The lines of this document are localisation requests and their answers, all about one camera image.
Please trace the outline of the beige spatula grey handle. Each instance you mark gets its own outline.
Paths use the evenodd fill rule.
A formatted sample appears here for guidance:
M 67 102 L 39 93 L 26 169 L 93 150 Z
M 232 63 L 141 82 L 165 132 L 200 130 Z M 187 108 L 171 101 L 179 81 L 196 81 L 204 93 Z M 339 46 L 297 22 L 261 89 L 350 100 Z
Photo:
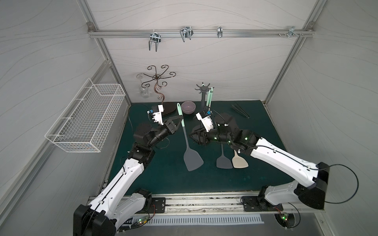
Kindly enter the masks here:
M 234 156 L 232 158 L 232 165 L 236 169 L 244 169 L 249 167 L 248 162 L 243 157 L 239 156 L 236 150 L 234 151 Z

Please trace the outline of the grey spatula mint handle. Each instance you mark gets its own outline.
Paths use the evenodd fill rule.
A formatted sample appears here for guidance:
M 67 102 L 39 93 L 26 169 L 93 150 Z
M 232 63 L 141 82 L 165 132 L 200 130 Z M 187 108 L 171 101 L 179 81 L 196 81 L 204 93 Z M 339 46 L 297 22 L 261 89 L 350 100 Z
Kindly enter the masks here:
M 216 167 L 219 169 L 232 169 L 233 165 L 230 159 L 224 155 L 223 144 L 221 144 L 221 155 L 216 160 Z

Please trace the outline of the grey slotted turner mint handle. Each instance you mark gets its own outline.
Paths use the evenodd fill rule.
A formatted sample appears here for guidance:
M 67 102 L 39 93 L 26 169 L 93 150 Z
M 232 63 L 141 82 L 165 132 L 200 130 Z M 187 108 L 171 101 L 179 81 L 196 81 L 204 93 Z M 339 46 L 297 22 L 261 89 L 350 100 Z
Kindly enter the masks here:
M 191 172 L 200 168 L 204 164 L 204 161 L 201 158 L 200 154 L 190 147 L 184 119 L 181 120 L 181 125 L 183 128 L 186 143 L 186 150 L 184 152 L 183 159 L 187 170 Z

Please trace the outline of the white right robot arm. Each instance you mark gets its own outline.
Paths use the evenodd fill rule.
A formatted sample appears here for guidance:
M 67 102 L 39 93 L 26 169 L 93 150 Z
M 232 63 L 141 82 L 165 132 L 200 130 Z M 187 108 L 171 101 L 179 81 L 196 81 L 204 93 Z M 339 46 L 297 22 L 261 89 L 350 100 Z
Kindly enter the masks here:
M 248 129 L 240 129 L 234 117 L 227 113 L 213 120 L 209 112 L 199 112 L 201 125 L 190 137 L 199 145 L 218 142 L 229 145 L 236 153 L 264 161 L 293 178 L 278 186 L 264 186 L 258 195 L 260 207 L 301 202 L 314 209 L 323 209 L 328 187 L 330 166 L 315 164 L 296 157 L 273 145 Z

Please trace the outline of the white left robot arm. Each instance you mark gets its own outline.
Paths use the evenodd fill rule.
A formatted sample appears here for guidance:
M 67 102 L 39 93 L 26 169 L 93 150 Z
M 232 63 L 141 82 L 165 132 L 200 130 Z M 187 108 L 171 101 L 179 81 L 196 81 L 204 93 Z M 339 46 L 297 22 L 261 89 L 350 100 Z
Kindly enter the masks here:
M 155 155 L 154 146 L 180 127 L 183 116 L 170 117 L 163 124 L 152 127 L 142 123 L 134 133 L 135 142 L 122 168 L 107 187 L 89 205 L 80 205 L 73 214 L 73 235 L 114 236 L 135 213 L 148 210 L 151 193 L 140 189 L 126 201 L 121 199 L 133 182 L 147 168 Z

